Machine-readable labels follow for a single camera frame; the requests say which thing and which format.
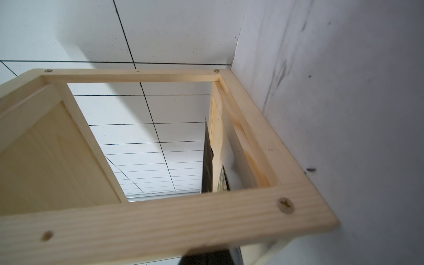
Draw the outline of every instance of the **white ceiling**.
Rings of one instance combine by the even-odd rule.
[[[246,2],[1,1],[0,83],[33,68],[229,68]],[[209,83],[70,89],[127,196],[200,191]]]

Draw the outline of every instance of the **screw head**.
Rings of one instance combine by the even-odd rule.
[[[280,208],[280,210],[283,213],[291,214],[291,213],[294,212],[293,202],[286,197],[282,197],[282,198],[278,199],[277,205],[278,205],[278,208]]]
[[[52,238],[52,237],[53,237],[53,235],[54,235],[53,231],[49,230],[49,231],[47,231],[47,232],[45,232],[45,233],[43,234],[43,236],[41,237],[41,241],[42,241],[42,242],[46,242],[46,241],[48,241],[50,238]]]

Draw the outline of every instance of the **wall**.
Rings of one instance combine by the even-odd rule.
[[[251,0],[232,71],[341,221],[268,264],[424,260],[424,4]]]
[[[246,4],[4,0],[0,83],[33,68],[229,68]],[[200,192],[210,86],[70,84],[130,198]]]

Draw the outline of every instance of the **wood grain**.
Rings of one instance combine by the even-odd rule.
[[[0,153],[0,215],[119,202],[62,103]]]
[[[238,116],[241,128],[269,183],[273,186],[301,181],[312,185],[234,74],[226,69],[222,69],[220,74],[226,98]]]
[[[205,82],[218,81],[213,69],[53,69],[43,73],[48,82]]]
[[[73,119],[74,123],[78,127],[81,136],[88,144],[89,148],[92,151],[97,164],[103,170],[104,175],[107,177],[107,181],[113,187],[116,196],[121,202],[128,202],[128,199],[125,197],[124,192],[122,191],[121,185],[119,185],[118,180],[115,177],[112,169],[110,168],[106,158],[103,154],[103,151],[100,149],[99,144],[97,143],[96,138],[93,135],[93,132],[90,129],[87,121],[84,118],[80,108],[78,107],[77,102],[75,101],[74,96],[72,95],[68,84],[66,83],[54,83],[55,88],[62,97],[62,103],[68,111],[69,115]]]
[[[41,76],[43,72],[41,69],[29,70],[0,84],[0,113],[48,85],[48,82]]]
[[[212,83],[211,97],[214,98],[218,113],[222,117],[226,136],[229,139],[245,187],[269,187],[270,183],[265,171],[261,168],[240,125],[240,119],[231,107],[219,82]]]
[[[0,113],[0,152],[24,134],[60,101],[61,97],[56,89],[49,85],[17,101]]]
[[[293,201],[293,214],[279,210],[282,196]],[[0,217],[0,263],[130,262],[323,232],[337,223],[316,189],[300,183],[13,215]],[[46,231],[53,237],[42,242]]]

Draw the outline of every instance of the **screw hole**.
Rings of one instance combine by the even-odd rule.
[[[50,238],[52,238],[52,237],[53,237],[53,231],[47,231],[41,237],[41,241],[46,242],[46,241],[50,240]]]

